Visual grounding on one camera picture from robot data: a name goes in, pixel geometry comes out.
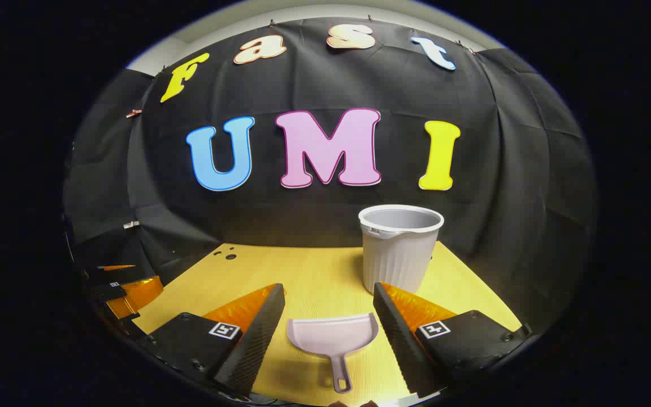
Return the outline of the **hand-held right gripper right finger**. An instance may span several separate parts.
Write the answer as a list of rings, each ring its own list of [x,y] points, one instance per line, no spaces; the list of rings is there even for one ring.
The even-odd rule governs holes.
[[[457,392],[484,381],[532,342],[478,310],[455,314],[392,284],[374,284],[373,306],[410,392]]]

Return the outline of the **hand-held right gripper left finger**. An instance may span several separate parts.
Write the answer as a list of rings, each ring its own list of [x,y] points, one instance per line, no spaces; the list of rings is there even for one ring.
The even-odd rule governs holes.
[[[183,312],[136,343],[195,386],[248,397],[281,320],[285,294],[275,283],[205,316]]]

